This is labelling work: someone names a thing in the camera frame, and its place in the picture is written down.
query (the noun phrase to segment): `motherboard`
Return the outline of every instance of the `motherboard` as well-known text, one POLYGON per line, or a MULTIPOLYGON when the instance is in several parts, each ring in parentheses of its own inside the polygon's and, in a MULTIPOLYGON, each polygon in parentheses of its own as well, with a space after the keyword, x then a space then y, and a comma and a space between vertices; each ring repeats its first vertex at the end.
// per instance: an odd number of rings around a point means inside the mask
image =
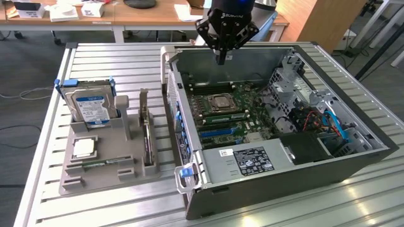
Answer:
POLYGON ((279 133, 254 83, 191 87, 191 112, 204 149, 268 140, 279 133))

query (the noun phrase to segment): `hard drive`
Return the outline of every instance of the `hard drive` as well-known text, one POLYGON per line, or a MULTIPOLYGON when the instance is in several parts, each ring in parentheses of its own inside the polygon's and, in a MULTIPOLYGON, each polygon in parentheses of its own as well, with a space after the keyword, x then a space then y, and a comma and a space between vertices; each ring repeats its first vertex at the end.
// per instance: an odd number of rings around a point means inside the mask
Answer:
POLYGON ((55 81, 56 90, 71 110, 75 122, 86 122, 88 128, 104 127, 110 119, 119 117, 115 108, 115 81, 79 81, 66 80, 63 85, 55 81))

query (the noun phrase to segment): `gray carpet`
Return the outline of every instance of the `gray carpet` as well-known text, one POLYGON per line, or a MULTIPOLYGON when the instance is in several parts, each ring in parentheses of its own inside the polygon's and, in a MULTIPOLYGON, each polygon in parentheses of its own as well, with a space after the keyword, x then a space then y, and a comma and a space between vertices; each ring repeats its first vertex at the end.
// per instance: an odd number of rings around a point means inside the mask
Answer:
MULTIPOLYGON (((359 33, 370 16, 359 17, 352 25, 352 30, 359 33)), ((112 32, 108 31, 80 31, 56 32, 63 42, 80 43, 108 43, 114 42, 112 32)), ((23 32, 24 40, 18 40, 14 35, 7 41, 0 42, 0 93, 16 95, 24 90, 52 85, 55 80, 64 47, 54 44, 51 32, 23 32)), ((196 33, 191 32, 188 38, 195 38, 196 33)), ((182 35, 175 33, 175 41, 180 41, 182 35)), ((155 31, 140 31, 127 42, 154 42, 155 31)), ((160 32, 160 42, 170 41, 170 32, 160 32)), ((380 58, 382 62, 404 44, 404 36, 380 58)), ((368 50, 370 55, 378 51, 368 50)), ((350 67, 350 72, 355 75, 370 57, 360 55, 350 67)), ((404 62, 396 69, 390 66, 394 58, 379 68, 379 70, 364 81, 366 87, 374 92, 376 97, 384 102, 391 110, 404 119, 404 62)), ((35 96, 50 94, 43 91, 35 96)), ((42 127, 50 99, 38 101, 24 101, 20 99, 0 98, 0 127, 34 124, 42 127)), ((0 143, 24 146, 38 141, 39 133, 34 128, 20 128, 0 131, 0 143)), ((0 184, 24 184, 31 167, 35 147, 27 149, 8 148, 0 145, 0 184)), ((0 226, 10 227, 20 203, 23 188, 0 189, 0 226)))

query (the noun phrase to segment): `white chip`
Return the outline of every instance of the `white chip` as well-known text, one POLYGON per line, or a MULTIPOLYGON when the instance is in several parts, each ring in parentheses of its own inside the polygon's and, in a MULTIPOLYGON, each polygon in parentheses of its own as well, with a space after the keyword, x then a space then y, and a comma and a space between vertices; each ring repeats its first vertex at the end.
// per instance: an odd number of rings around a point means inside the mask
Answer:
POLYGON ((76 157, 91 156, 95 151, 95 141, 92 139, 83 139, 75 142, 74 155, 76 157))

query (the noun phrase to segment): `white box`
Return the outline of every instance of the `white box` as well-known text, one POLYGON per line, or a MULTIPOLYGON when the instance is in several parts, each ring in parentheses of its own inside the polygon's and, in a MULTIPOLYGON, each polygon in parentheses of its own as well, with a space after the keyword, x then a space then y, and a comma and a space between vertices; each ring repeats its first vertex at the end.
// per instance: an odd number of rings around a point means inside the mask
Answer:
POLYGON ((40 4, 38 10, 18 10, 20 18, 43 18, 46 13, 44 4, 40 4))
POLYGON ((340 41, 339 45, 336 46, 336 48, 334 50, 335 51, 343 51, 350 46, 350 44, 352 43, 355 38, 356 38, 355 32, 348 29, 346 31, 346 34, 342 38, 342 41, 340 41))
POLYGON ((104 13, 103 3, 84 3, 82 13, 86 17, 102 17, 104 13))
POLYGON ((79 14, 76 7, 68 4, 56 4, 48 6, 47 10, 50 11, 51 22, 79 20, 79 14))

